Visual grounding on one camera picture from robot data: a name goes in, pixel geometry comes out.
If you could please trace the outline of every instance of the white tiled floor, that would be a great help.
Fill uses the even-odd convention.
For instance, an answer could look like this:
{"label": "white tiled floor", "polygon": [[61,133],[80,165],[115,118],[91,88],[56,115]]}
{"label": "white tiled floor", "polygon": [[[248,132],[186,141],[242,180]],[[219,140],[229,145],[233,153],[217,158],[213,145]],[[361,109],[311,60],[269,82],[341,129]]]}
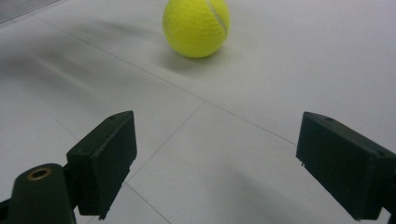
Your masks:
{"label": "white tiled floor", "polygon": [[355,223],[295,144],[312,111],[396,152],[396,3],[227,0],[225,45],[191,60],[163,37],[166,2],[64,0],[0,25],[0,201],[132,109],[138,157],[104,223]]}

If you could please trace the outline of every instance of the tennis ball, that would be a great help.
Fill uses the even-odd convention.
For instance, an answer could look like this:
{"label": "tennis ball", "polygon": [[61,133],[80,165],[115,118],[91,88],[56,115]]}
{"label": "tennis ball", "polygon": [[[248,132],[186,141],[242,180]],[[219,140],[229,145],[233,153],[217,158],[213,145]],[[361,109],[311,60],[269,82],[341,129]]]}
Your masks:
{"label": "tennis ball", "polygon": [[227,38],[230,13],[224,0],[169,0],[163,32],[169,45],[186,57],[216,52]]}

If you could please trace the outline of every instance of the yellow tennis ball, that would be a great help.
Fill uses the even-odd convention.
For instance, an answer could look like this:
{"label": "yellow tennis ball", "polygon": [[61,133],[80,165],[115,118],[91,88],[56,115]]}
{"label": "yellow tennis ball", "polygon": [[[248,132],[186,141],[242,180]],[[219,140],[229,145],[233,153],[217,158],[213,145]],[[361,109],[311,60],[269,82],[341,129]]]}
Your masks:
{"label": "yellow tennis ball", "polygon": [[169,0],[163,32],[169,45],[186,57],[216,52],[227,38],[230,13],[224,0]]}

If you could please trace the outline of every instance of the tennis ball seam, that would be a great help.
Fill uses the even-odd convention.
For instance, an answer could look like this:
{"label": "tennis ball seam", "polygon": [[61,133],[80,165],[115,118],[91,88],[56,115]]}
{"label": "tennis ball seam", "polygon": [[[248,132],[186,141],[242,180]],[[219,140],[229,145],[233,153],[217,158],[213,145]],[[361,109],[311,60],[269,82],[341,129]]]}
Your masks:
{"label": "tennis ball seam", "polygon": [[209,6],[210,11],[212,11],[212,14],[215,16],[215,19],[218,21],[218,23],[224,30],[224,34],[225,34],[224,38],[226,38],[227,37],[227,26],[225,25],[224,21],[219,16],[218,12],[215,10],[215,8],[210,3],[210,0],[206,0],[206,4]]}

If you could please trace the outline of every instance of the white floor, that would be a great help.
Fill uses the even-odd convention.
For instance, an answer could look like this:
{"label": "white floor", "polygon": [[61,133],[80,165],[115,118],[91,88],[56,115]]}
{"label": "white floor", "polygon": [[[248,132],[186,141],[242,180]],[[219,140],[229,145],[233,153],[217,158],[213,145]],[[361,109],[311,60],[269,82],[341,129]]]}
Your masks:
{"label": "white floor", "polygon": [[132,109],[138,156],[101,223],[356,223],[296,143],[311,111],[396,152],[396,2],[227,0],[229,37],[201,60],[168,47],[166,3],[62,0],[0,24],[0,201]]}

